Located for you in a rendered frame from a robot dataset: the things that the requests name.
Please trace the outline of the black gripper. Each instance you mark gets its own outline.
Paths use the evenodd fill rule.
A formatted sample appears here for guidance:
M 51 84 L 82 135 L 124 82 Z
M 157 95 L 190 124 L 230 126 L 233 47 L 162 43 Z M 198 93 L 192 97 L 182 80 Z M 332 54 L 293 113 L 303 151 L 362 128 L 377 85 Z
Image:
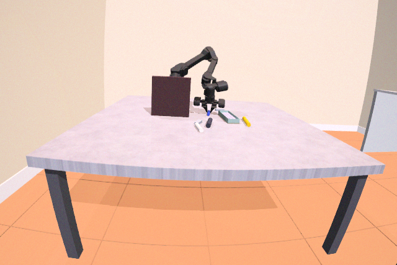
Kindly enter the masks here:
M 201 100 L 201 97 L 194 97 L 194 106 L 199 106 L 200 103 L 202 103 L 202 107 L 205 109 L 207 112 L 207 104 L 211 104 L 211 109 L 210 113 L 214 108 L 216 108 L 216 105 L 218 104 L 219 108 L 225 108 L 225 99 L 219 99 L 218 101 L 215 99 L 215 95 L 208 96 L 205 93 L 205 99 Z

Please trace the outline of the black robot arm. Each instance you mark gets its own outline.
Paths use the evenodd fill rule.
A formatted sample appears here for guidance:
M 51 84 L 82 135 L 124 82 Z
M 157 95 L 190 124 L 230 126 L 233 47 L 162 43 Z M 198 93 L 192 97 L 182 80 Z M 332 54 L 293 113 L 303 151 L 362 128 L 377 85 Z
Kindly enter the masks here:
M 179 63 L 173 68 L 171 68 L 171 74 L 169 76 L 173 77 L 184 77 L 188 75 L 188 70 L 199 64 L 203 60 L 208 60 L 210 63 L 208 69 L 202 75 L 202 87 L 204 89 L 203 95 L 212 96 L 215 94 L 215 90 L 217 92 L 227 91 L 228 84 L 226 81 L 216 81 L 217 79 L 212 76 L 215 66 L 218 62 L 218 57 L 215 54 L 215 51 L 212 47 L 206 47 L 202 50 L 201 54 L 196 55 L 195 57 L 191 58 L 189 61 L 185 63 Z M 212 81 L 212 83 L 211 83 Z

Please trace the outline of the black cylinder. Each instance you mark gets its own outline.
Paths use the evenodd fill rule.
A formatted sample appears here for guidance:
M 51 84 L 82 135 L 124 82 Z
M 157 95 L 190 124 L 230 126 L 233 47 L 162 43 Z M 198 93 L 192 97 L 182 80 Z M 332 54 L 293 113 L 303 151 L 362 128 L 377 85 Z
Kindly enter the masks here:
M 208 121 L 207 121 L 207 124 L 206 124 L 206 127 L 207 128 L 210 128 L 211 127 L 211 124 L 212 124 L 212 118 L 210 117 L 210 118 L 208 118 Z

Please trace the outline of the keyboard with white letter keys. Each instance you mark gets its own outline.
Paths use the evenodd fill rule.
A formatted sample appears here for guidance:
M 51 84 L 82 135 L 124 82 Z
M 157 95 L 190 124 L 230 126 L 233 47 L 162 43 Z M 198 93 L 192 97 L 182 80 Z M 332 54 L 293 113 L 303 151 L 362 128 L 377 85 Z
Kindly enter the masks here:
M 229 110 L 219 110 L 218 115 L 228 124 L 239 124 L 240 119 Z

